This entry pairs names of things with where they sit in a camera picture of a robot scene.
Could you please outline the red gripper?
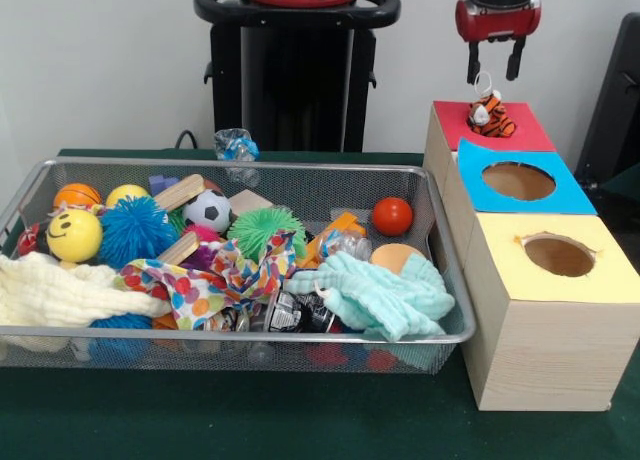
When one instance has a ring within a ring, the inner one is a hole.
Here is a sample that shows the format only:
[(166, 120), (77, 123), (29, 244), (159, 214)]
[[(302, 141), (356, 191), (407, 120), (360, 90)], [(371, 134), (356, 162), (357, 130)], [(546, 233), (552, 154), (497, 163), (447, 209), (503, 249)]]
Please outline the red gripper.
[(478, 42), (504, 39), (514, 42), (508, 58), (506, 79), (516, 80), (520, 72), (526, 36), (533, 34), (537, 29), (541, 13), (540, 0), (529, 0), (527, 4), (508, 9), (489, 8), (472, 0), (459, 0), (455, 8), (455, 23), (458, 34), (468, 43), (467, 83), (473, 85), (480, 72)]

